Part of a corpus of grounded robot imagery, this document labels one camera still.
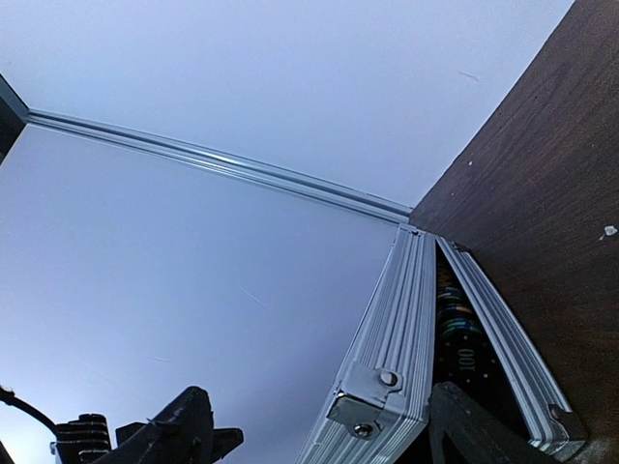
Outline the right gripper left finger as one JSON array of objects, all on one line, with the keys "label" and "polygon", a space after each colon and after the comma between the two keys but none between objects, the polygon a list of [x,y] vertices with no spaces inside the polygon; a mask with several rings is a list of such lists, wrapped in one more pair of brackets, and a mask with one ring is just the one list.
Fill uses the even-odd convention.
[{"label": "right gripper left finger", "polygon": [[115,463],[215,463],[245,441],[242,429],[216,428],[209,393],[183,390],[113,451]]}]

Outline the aluminium poker chip case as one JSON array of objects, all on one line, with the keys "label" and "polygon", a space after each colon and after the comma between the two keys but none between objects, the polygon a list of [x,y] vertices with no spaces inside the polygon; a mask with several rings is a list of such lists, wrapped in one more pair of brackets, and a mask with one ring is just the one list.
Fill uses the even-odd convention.
[{"label": "aluminium poker chip case", "polygon": [[556,461],[586,431],[471,253],[403,224],[301,463],[428,463],[433,387],[451,382]]}]

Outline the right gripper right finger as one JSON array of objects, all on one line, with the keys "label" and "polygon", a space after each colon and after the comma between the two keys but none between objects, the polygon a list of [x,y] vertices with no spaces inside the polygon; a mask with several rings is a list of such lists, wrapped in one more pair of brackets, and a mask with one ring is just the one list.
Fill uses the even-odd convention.
[{"label": "right gripper right finger", "polygon": [[450,440],[468,463],[565,463],[582,451],[585,428],[543,389],[517,385],[515,396],[531,433],[527,440],[452,382],[432,387],[428,434],[432,459],[447,463]]}]

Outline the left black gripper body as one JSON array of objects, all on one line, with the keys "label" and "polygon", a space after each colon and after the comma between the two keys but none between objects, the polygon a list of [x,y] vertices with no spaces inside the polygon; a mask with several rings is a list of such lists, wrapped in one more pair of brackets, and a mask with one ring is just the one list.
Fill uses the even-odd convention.
[{"label": "left black gripper body", "polygon": [[51,451],[56,463],[94,463],[112,451],[107,420],[100,414],[82,414],[59,423]]}]

